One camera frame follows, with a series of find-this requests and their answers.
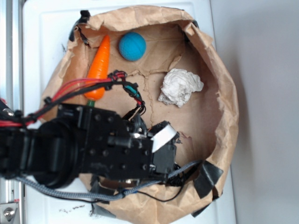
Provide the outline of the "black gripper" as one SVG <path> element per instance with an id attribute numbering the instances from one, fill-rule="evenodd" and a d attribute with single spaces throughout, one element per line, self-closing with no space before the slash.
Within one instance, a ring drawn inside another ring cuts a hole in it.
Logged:
<path id="1" fill-rule="evenodd" d="M 143 120 L 134 120 L 130 131 L 126 179 L 168 182 L 176 166 L 178 132 L 168 121 L 148 129 Z"/>

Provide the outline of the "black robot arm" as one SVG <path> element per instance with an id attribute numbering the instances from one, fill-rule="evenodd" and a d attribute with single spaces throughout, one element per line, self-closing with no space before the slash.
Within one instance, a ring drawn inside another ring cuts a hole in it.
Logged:
<path id="1" fill-rule="evenodd" d="M 48 188 L 68 186 L 80 174 L 111 181 L 166 181 L 174 170 L 178 132 L 163 121 L 147 128 L 140 115 L 61 104 L 38 129 L 0 130 L 0 175 L 31 175 Z"/>

